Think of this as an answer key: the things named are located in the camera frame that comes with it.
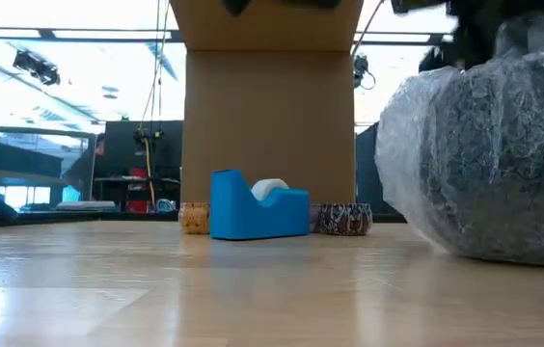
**cardboard box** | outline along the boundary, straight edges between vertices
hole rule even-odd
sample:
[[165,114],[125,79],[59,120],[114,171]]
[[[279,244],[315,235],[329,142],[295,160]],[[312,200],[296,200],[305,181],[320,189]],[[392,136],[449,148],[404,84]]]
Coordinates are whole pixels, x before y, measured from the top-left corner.
[[333,11],[253,0],[173,0],[187,48],[182,201],[209,201],[214,171],[282,178],[312,202],[355,200],[353,67],[362,0]]

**plastic wrap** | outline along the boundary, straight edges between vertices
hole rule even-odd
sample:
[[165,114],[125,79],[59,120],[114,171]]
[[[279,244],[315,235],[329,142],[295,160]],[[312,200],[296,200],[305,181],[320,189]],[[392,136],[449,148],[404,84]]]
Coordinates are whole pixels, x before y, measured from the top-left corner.
[[483,66],[405,81],[375,159],[384,199],[431,241],[544,265],[544,21],[524,23],[525,40],[501,28],[500,56]]

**bubble wrap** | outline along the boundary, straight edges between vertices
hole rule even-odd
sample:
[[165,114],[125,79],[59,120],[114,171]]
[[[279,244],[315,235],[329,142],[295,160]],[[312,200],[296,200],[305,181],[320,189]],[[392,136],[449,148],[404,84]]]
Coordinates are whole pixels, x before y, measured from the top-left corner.
[[544,50],[505,51],[405,81],[381,115],[375,160],[384,199],[427,239],[544,265]]

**tape roll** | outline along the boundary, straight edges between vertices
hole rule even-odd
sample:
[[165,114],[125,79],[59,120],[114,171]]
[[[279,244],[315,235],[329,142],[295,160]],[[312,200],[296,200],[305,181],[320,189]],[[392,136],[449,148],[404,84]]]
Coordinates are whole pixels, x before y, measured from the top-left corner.
[[262,179],[255,183],[251,192],[255,199],[264,200],[275,188],[289,189],[289,186],[280,178]]

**wrapped object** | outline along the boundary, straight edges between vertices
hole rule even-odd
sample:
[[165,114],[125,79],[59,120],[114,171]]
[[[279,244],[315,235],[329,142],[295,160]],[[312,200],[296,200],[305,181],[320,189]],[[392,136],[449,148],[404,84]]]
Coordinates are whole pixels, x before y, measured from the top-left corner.
[[498,57],[412,77],[381,115],[384,199],[467,257],[544,265],[544,16],[506,22]]

